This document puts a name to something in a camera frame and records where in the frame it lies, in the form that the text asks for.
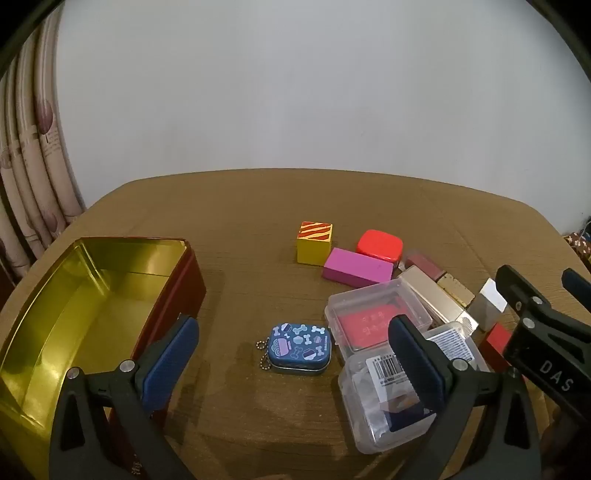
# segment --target dark red block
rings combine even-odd
[[[433,260],[416,250],[407,253],[404,259],[404,268],[410,268],[413,265],[416,265],[419,270],[426,273],[433,281],[437,281],[445,275],[445,270],[439,268]]]

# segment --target blue gripper pad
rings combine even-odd
[[[562,286],[591,312],[591,284],[572,268],[562,272]]]
[[[135,385],[145,410],[161,410],[173,392],[183,369],[199,342],[199,324],[181,315],[158,342],[150,345],[139,360]]]
[[[446,399],[444,380],[406,326],[396,317],[388,326],[388,341],[421,403],[436,413],[443,411]]]

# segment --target curtain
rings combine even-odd
[[[16,278],[83,211],[54,93],[60,14],[61,7],[31,34],[0,80],[0,261]]]

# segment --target red striped pattern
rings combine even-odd
[[[330,223],[302,222],[297,238],[328,240],[332,225]]]

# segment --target white wall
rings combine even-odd
[[[57,90],[87,205],[324,167],[487,190],[560,231],[591,213],[591,85],[525,0],[69,0]]]

